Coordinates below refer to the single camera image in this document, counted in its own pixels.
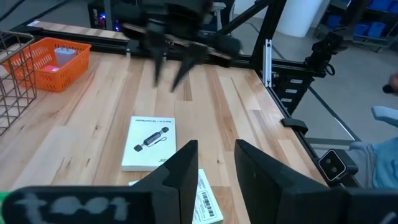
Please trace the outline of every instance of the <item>white box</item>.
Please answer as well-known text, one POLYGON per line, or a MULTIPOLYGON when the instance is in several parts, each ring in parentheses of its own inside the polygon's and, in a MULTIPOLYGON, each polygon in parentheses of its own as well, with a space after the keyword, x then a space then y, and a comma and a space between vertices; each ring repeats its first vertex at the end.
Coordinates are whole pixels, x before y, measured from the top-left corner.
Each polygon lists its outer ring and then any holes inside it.
POLYGON ((176 150, 174 118, 132 116, 122 170, 153 171, 176 150))
MULTIPOLYGON (((133 186, 139 180, 132 181, 129 186, 133 186)), ((217 204, 216 197, 207 181, 205 171, 199 170, 197 198, 195 200, 195 209, 193 211, 193 224, 215 224, 222 223, 223 214, 217 204)))

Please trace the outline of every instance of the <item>barcode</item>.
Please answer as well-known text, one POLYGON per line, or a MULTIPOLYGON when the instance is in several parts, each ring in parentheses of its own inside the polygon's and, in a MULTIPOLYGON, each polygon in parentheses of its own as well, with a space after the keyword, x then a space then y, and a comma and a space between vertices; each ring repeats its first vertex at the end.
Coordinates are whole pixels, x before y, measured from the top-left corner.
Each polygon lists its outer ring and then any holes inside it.
POLYGON ((209 198, 207 197, 206 192, 202 192, 201 195, 203 196, 204 203, 206 205, 207 210, 209 211, 210 217, 214 216, 213 208, 210 205, 209 198))

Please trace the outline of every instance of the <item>butcher block tabletop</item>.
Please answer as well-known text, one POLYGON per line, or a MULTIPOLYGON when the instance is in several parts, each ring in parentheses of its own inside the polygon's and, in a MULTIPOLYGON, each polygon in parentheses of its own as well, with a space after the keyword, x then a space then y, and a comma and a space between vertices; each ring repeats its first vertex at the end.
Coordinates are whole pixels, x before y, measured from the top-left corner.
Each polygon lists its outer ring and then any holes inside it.
MULTIPOLYGON (((38 22, 37 27, 123 39, 108 30, 38 22)), ((249 223, 236 177, 234 142, 243 139, 325 184, 274 100, 252 70, 199 65, 174 93, 180 62, 168 61, 154 88, 149 59, 92 52, 88 70, 65 91, 37 99, 0 136, 0 191, 28 185, 123 185, 148 172, 123 172, 131 116, 175 118, 177 149, 198 140, 225 223, 249 223)))

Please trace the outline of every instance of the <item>metal wire rack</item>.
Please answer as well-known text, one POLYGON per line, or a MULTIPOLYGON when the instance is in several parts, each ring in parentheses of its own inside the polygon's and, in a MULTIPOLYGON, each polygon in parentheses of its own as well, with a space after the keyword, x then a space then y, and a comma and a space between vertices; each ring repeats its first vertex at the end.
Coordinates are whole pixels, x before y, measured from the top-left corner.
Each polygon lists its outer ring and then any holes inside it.
POLYGON ((30 34, 0 31, 0 136, 37 96, 30 34))

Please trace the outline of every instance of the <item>orange basket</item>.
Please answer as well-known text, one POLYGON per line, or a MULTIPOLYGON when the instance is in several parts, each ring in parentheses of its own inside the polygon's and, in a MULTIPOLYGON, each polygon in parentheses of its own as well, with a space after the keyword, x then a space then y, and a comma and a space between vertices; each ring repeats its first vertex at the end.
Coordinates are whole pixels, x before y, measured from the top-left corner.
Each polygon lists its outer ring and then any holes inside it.
MULTIPOLYGON (((32 52, 33 62, 27 64, 28 67, 34 67, 35 79, 37 88, 63 91, 66 87, 75 81, 81 74, 88 68, 90 60, 90 47, 89 44, 80 44, 67 40, 60 40, 54 38, 43 38, 42 40, 32 44, 30 50, 32 52), (66 63, 56 72, 44 70, 48 65, 58 66, 57 58, 55 56, 55 49, 67 48, 76 50, 76 57, 66 63)), ((24 50, 25 57, 29 58, 29 49, 24 50)), ((14 71, 16 79, 23 79, 23 66, 21 64, 21 57, 15 55, 11 57, 12 67, 17 69, 14 71)), ((4 66, 10 72, 10 66, 4 66)))

